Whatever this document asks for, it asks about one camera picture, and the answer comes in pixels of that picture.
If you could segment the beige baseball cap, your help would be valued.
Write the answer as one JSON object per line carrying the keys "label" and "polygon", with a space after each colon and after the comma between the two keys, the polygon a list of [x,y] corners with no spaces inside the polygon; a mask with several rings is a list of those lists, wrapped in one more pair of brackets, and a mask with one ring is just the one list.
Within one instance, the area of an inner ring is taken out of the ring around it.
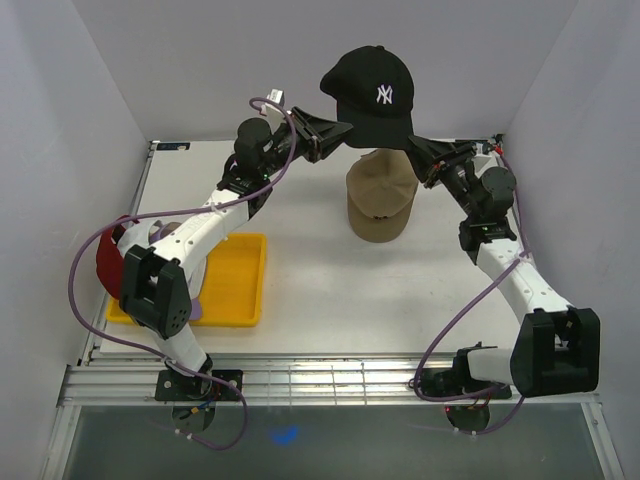
{"label": "beige baseball cap", "polygon": [[376,149],[363,155],[345,182],[348,220],[356,236],[387,243],[402,234],[419,187],[403,150]]}

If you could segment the black NY baseball cap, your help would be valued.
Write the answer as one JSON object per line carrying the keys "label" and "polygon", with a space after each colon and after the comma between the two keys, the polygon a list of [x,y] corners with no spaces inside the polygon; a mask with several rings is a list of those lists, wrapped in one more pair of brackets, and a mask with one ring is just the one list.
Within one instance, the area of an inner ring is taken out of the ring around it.
{"label": "black NY baseball cap", "polygon": [[322,77],[320,90],[336,102],[337,120],[352,125],[352,148],[403,150],[414,134],[415,87],[410,70],[382,45],[344,54]]}

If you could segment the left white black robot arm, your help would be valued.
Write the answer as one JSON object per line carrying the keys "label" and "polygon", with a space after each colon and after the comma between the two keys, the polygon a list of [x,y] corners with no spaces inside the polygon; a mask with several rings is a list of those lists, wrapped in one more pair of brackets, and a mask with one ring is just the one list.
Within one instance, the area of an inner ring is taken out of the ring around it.
{"label": "left white black robot arm", "polygon": [[204,205],[166,237],[126,252],[120,308],[154,334],[161,357],[179,373],[177,386],[188,398],[201,399],[212,387],[210,358],[188,324],[190,277],[229,233],[259,212],[295,159],[316,163],[327,158],[352,129],[297,107],[282,113],[277,128],[263,118],[243,121],[222,178]]}

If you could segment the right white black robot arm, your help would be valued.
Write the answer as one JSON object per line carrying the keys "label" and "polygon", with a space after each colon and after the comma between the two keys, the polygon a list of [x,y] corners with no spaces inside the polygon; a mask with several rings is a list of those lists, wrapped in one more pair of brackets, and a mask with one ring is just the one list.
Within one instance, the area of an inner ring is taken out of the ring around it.
{"label": "right white black robot arm", "polygon": [[512,386],[524,398],[594,391],[599,384],[601,322],[557,293],[530,258],[508,220],[517,209],[516,178],[505,165],[476,170],[499,158],[500,142],[429,140],[409,136],[406,153],[425,188],[443,186],[465,213],[459,244],[514,313],[519,331],[509,348],[478,343],[459,349],[450,368],[429,374],[419,362],[411,382],[426,401],[446,402],[491,395]]}

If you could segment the left table corner label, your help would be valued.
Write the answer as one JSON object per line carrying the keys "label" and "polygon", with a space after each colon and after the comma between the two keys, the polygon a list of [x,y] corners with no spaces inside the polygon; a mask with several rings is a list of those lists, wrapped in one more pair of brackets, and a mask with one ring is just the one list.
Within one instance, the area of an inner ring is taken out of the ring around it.
{"label": "left table corner label", "polygon": [[156,145],[157,151],[186,151],[191,146],[190,142],[160,142]]}

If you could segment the yellow plastic tray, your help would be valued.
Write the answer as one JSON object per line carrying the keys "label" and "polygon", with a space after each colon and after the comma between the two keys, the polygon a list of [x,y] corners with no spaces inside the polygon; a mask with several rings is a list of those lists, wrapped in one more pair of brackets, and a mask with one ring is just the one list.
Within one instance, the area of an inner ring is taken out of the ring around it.
{"label": "yellow plastic tray", "polygon": [[[254,327],[261,317],[261,301],[267,254],[267,238],[259,233],[229,235],[207,257],[207,269],[199,300],[203,315],[194,326]],[[133,325],[118,301],[111,298],[106,319]]]}

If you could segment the purple cap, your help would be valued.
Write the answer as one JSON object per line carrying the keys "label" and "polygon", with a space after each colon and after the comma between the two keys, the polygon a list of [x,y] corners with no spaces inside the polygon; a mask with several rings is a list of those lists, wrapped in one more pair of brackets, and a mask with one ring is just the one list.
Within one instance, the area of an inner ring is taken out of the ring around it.
{"label": "purple cap", "polygon": [[[156,220],[149,230],[149,243],[153,244],[169,236],[180,225],[181,223],[177,221],[163,223],[161,220]],[[200,320],[203,315],[203,309],[199,300],[199,296],[202,291],[206,269],[207,260],[202,259],[188,279],[189,294],[191,298],[191,314],[189,317],[190,321]]]}

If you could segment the white cap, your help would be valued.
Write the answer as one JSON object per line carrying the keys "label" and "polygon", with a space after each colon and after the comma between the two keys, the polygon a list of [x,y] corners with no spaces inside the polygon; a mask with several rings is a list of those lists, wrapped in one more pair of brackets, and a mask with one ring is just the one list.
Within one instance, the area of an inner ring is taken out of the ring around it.
{"label": "white cap", "polygon": [[132,223],[125,229],[124,234],[116,243],[121,257],[124,257],[126,252],[134,245],[144,248],[152,245],[149,243],[149,230],[156,220],[160,219],[141,220],[139,223]]}

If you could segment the red baseball cap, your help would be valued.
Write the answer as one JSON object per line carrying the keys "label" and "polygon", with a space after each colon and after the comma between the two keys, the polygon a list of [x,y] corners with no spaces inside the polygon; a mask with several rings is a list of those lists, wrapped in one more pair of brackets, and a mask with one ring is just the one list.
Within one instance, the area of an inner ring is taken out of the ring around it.
{"label": "red baseball cap", "polygon": [[107,293],[116,300],[120,299],[124,265],[118,242],[129,229],[129,224],[138,223],[138,220],[133,220],[128,215],[123,215],[118,220],[126,221],[109,227],[100,235],[95,256],[97,277]]}

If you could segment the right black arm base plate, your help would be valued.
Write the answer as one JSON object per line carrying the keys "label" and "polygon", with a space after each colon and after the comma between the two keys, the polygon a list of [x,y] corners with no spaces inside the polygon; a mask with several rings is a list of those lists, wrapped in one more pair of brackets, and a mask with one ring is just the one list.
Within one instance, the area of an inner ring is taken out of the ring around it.
{"label": "right black arm base plate", "polygon": [[410,389],[415,385],[419,397],[428,397],[431,401],[492,399],[506,400],[512,398],[509,385],[492,384],[488,381],[460,380],[452,368],[425,368],[418,382],[412,378],[408,382]]}

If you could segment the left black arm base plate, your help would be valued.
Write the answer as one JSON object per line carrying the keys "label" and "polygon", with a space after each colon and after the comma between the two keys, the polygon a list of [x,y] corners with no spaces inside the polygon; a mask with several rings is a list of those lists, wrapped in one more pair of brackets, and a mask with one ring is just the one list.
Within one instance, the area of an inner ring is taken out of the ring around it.
{"label": "left black arm base plate", "polygon": [[230,387],[199,377],[187,377],[175,370],[162,370],[157,378],[154,399],[161,402],[239,401]]}

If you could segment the aluminium frame rail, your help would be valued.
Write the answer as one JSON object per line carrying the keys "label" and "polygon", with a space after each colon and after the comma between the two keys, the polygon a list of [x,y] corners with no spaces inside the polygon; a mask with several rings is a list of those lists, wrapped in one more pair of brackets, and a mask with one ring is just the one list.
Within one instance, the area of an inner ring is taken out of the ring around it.
{"label": "aluminium frame rail", "polygon": [[490,281],[459,248],[463,214],[443,188],[418,194],[394,242],[351,232],[345,175],[358,157],[344,146],[291,167],[247,225],[268,240],[259,323],[194,331],[218,368],[243,371],[250,405],[411,403],[431,342],[431,365],[445,367],[460,348],[509,348],[518,334],[499,291],[478,297]]}

